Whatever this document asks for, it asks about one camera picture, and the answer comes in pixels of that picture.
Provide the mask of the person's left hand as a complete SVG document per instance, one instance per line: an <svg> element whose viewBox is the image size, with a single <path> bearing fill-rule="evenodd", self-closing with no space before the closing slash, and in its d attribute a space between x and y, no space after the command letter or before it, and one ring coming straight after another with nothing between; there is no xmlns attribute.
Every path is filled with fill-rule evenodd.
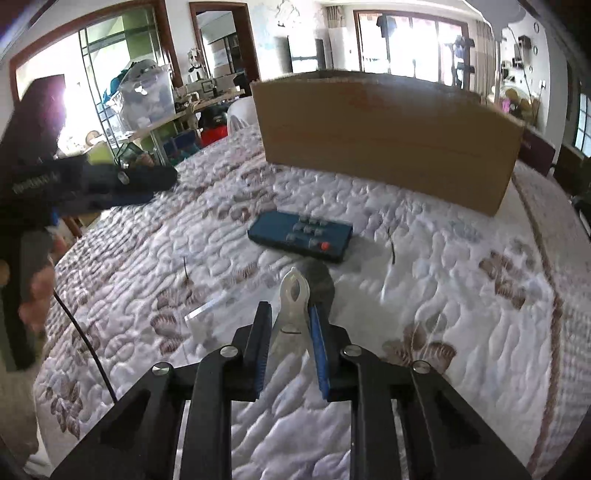
<svg viewBox="0 0 591 480"><path fill-rule="evenodd" d="M20 320L34 333L45 329L54 286L54 264L48 257L48 263L31 279L28 300L22 302L18 309Z"/></svg>

